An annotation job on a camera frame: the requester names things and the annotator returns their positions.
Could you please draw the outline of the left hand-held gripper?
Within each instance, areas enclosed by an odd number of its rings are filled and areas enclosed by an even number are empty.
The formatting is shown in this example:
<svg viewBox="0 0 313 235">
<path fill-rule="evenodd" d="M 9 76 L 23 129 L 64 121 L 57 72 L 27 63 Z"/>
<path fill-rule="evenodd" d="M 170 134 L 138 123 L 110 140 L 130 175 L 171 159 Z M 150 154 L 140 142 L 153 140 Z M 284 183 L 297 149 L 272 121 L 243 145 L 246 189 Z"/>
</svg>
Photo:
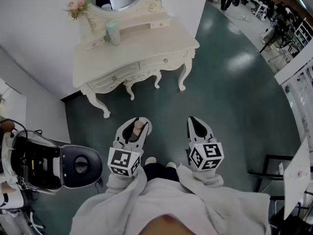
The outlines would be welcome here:
<svg viewBox="0 0 313 235">
<path fill-rule="evenodd" d="M 136 122 L 136 141 L 129 141 Z M 109 150 L 108 168 L 112 174 L 132 177 L 141 164 L 143 145 L 152 132 L 152 123 L 145 117 L 135 117 L 122 124 L 116 131 Z"/>
</svg>

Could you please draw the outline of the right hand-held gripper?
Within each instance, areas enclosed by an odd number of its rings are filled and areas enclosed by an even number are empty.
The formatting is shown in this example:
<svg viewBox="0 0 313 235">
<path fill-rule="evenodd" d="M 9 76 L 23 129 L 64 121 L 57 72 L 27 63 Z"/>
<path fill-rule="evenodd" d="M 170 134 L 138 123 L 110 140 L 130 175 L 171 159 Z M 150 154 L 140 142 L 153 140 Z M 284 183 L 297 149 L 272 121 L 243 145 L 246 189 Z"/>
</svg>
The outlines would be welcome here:
<svg viewBox="0 0 313 235">
<path fill-rule="evenodd" d="M 222 144 L 214 138 L 211 127 L 197 117 L 187 120 L 188 138 L 191 151 L 188 155 L 190 165 L 195 171 L 208 171 L 218 168 L 224 159 Z"/>
</svg>

